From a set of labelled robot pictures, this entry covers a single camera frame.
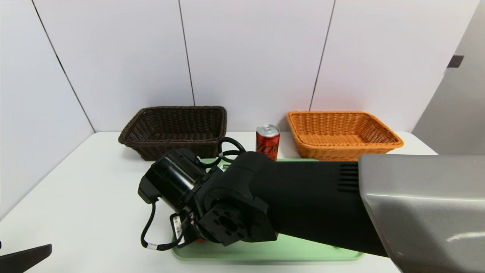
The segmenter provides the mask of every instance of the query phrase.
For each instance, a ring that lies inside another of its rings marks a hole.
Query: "black object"
[[[448,64],[448,68],[458,68],[461,65],[461,62],[463,62],[463,58],[465,56],[463,55],[453,55],[452,59],[450,60]]]
[[[226,135],[227,113],[220,106],[158,106],[141,109],[126,125],[118,141],[144,160],[187,148],[201,158],[217,156]]]
[[[357,163],[274,162],[245,152],[226,172],[217,166],[205,172],[189,150],[165,157],[157,162],[179,159],[153,164],[138,193],[147,203],[162,197],[182,221],[189,218],[185,243],[178,247],[197,238],[227,246],[276,240],[283,233],[387,256],[360,198]],[[202,174],[172,174],[190,163]]]
[[[38,264],[52,253],[52,245],[43,246],[0,256],[0,272],[22,273]]]

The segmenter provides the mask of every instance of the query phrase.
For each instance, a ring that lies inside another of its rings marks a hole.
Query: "green tray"
[[[295,158],[278,161],[316,161]],[[181,260],[218,261],[351,261],[363,256],[362,252],[320,244],[280,234],[276,241],[248,243],[239,241],[229,246],[213,242],[193,242],[183,248],[173,248],[174,256]]]

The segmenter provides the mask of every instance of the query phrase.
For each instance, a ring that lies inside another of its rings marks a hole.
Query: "red can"
[[[278,157],[279,128],[263,124],[256,129],[256,152],[265,154],[276,161]]]

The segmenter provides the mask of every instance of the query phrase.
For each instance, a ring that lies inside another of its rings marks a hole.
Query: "brown wicker basket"
[[[362,154],[385,154],[403,141],[365,112],[289,112],[288,123],[303,158],[357,161]]]
[[[189,148],[201,158],[217,156],[226,135],[227,113],[220,106],[159,106],[140,110],[118,141],[144,160],[157,160],[172,149]]]

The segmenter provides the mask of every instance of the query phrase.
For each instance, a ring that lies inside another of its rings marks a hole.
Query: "white table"
[[[436,154],[410,133],[393,154]],[[399,272],[388,258],[364,255],[349,262],[187,262],[171,252],[140,245],[151,207],[138,197],[140,178],[152,162],[118,143],[119,132],[90,136],[37,185],[1,222],[0,255],[52,243],[52,255],[29,272]],[[228,132],[247,150],[254,132]],[[278,157],[299,157],[290,133],[282,133]],[[147,240],[172,239],[171,209],[157,203]]]

